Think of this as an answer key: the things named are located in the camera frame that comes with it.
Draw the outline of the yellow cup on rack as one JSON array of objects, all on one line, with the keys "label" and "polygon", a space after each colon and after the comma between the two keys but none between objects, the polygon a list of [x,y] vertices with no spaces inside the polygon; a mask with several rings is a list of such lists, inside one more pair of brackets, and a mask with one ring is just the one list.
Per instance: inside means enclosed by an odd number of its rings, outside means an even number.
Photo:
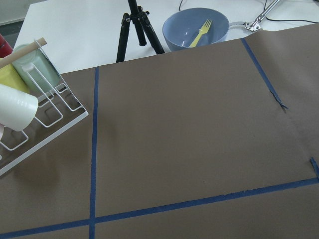
[{"label": "yellow cup on rack", "polygon": [[8,64],[0,69],[0,83],[16,90],[30,93],[28,86],[12,64]]}]

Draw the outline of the green cup on rack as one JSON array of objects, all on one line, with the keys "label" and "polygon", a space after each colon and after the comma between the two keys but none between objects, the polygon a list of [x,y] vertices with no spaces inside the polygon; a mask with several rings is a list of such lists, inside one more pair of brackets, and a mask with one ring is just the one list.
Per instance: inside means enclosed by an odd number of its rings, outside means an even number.
[{"label": "green cup on rack", "polygon": [[34,92],[46,93],[60,82],[59,73],[40,49],[18,58],[12,65]]}]

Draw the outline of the red cylinder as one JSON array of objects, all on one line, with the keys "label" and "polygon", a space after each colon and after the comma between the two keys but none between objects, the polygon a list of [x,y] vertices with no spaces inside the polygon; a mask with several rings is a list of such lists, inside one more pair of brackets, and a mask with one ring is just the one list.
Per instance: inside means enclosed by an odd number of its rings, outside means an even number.
[{"label": "red cylinder", "polygon": [[6,39],[0,34],[0,58],[4,58],[12,53],[13,49],[6,41]]}]

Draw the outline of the yellow plastic fork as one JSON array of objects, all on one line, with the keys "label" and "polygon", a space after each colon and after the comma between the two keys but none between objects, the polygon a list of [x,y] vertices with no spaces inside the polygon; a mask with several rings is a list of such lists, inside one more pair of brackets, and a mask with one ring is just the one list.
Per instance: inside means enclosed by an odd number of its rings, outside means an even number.
[{"label": "yellow plastic fork", "polygon": [[195,39],[190,44],[191,48],[197,46],[197,44],[199,43],[201,37],[208,33],[208,31],[210,30],[211,25],[212,25],[212,20],[211,19],[207,19],[205,21],[205,23],[202,25],[202,27],[200,28],[198,35],[195,37]]}]

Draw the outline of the large blue bowl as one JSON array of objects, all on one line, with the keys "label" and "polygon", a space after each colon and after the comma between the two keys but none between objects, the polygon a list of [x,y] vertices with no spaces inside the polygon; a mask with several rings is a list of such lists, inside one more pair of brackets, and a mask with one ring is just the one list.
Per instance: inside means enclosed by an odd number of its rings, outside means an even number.
[{"label": "large blue bowl", "polygon": [[210,20],[209,30],[200,36],[197,47],[224,41],[230,28],[228,18],[210,8],[190,8],[170,16],[162,27],[168,48],[178,51],[190,48],[201,27]]}]

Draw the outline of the white cup on rack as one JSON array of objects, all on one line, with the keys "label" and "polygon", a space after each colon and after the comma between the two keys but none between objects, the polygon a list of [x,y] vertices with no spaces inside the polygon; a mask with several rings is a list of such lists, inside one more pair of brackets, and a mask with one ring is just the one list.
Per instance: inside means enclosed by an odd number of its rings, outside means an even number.
[{"label": "white cup on rack", "polygon": [[37,97],[0,85],[0,123],[15,131],[25,129],[38,109]]}]

